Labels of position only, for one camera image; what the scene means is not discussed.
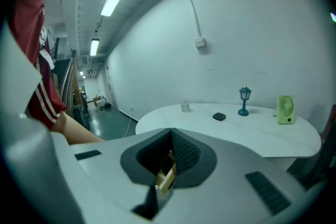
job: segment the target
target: green fan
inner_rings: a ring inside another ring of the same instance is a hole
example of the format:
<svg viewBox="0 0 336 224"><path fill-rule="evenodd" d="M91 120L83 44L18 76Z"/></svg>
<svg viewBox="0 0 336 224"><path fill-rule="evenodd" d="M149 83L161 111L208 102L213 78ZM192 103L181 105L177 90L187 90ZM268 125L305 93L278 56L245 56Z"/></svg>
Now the green fan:
<svg viewBox="0 0 336 224"><path fill-rule="evenodd" d="M279 95L276 113L279 124L295 123L294 97L292 95Z"/></svg>

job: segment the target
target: green floor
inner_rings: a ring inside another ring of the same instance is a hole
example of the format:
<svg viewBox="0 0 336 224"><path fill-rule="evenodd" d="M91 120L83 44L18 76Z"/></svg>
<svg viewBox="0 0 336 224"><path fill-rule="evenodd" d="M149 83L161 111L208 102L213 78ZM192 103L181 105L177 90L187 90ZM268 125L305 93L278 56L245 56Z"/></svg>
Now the green floor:
<svg viewBox="0 0 336 224"><path fill-rule="evenodd" d="M122 138L127 130L130 119L114 108L89 110L90 131L104 140ZM136 123L131 121L126 136L135 135Z"/></svg>

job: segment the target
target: table lamp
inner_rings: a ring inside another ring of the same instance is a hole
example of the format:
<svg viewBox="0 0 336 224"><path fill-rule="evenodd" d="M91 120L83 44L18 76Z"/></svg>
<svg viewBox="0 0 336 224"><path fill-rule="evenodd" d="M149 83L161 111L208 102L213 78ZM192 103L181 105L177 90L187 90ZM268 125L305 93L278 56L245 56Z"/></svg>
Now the table lamp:
<svg viewBox="0 0 336 224"><path fill-rule="evenodd" d="M240 98L243 101L243 107L242 109L238 110L238 114L240 116L248 116L248 111L245 109L245 107L246 107L246 100L250 98L251 90L246 86L244 86L239 90L239 92L240 92Z"/></svg>

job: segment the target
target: electrical box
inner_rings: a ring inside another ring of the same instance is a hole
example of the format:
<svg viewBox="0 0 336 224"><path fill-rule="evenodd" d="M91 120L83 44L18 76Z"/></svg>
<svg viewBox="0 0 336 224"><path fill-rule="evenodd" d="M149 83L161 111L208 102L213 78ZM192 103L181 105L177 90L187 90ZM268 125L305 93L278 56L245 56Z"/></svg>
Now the electrical box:
<svg viewBox="0 0 336 224"><path fill-rule="evenodd" d="M198 48L204 48L205 47L205 39L204 37L196 37L194 39L195 41L195 47Z"/></svg>

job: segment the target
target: red sleeve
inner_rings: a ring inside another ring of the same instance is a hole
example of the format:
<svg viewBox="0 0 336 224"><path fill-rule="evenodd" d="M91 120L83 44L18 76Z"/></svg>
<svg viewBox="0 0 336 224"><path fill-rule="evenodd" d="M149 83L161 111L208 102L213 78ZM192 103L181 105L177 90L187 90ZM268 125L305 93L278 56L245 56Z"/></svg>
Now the red sleeve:
<svg viewBox="0 0 336 224"><path fill-rule="evenodd" d="M44 24L43 10L43 0L17 0L8 21L21 50L42 75L42 80L28 104L28 110L32 117L50 129L66 107L51 81L48 62L39 54L41 30ZM45 49L50 53L48 42Z"/></svg>

